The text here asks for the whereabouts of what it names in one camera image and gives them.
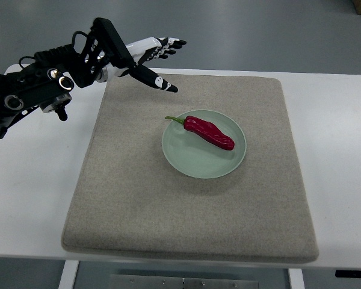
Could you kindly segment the black white robot left hand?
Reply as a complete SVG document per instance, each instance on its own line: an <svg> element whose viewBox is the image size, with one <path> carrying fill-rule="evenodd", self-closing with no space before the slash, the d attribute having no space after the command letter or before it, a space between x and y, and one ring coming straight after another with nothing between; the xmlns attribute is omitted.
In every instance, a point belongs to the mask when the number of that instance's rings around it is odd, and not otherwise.
<svg viewBox="0 0 361 289"><path fill-rule="evenodd" d="M118 68L107 64L98 74L96 81L99 83L112 80L114 77L124 77L130 75L137 81L154 89L160 89L176 93L178 88L153 70L144 66L145 62L166 59L176 51L186 45L186 41L172 37L148 37L126 46L135 61L132 69Z"/></svg>

